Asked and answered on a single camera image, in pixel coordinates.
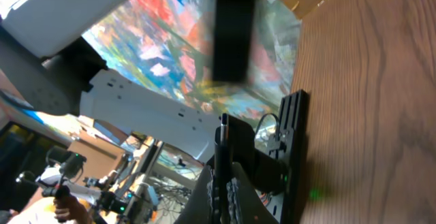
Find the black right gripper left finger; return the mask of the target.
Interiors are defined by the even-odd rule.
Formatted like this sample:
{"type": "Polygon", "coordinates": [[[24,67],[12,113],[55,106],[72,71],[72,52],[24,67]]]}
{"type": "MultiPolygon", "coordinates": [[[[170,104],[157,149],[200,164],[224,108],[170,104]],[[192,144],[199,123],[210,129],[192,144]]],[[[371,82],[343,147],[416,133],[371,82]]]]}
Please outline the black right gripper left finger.
{"type": "Polygon", "coordinates": [[[212,169],[206,165],[185,205],[182,213],[174,224],[209,224],[211,223],[212,207],[209,185],[213,180],[212,169]]]}

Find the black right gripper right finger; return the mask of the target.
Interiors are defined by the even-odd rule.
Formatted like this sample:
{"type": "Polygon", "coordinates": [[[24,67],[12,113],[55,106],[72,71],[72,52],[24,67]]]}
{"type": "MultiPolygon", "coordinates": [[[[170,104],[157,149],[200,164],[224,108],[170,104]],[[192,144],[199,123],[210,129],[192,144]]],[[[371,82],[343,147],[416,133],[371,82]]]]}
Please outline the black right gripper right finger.
{"type": "Polygon", "coordinates": [[[239,163],[232,164],[230,180],[230,223],[277,224],[277,220],[261,202],[239,163]]]}

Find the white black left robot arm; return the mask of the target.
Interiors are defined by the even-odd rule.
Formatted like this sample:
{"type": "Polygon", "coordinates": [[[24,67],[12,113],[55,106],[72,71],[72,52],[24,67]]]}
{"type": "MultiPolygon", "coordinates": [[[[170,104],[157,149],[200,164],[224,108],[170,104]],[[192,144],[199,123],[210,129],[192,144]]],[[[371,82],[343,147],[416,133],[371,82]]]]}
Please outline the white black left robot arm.
{"type": "Polygon", "coordinates": [[[83,39],[124,1],[18,0],[1,13],[2,72],[34,110],[105,121],[207,162],[218,116],[128,80],[83,39]]]}

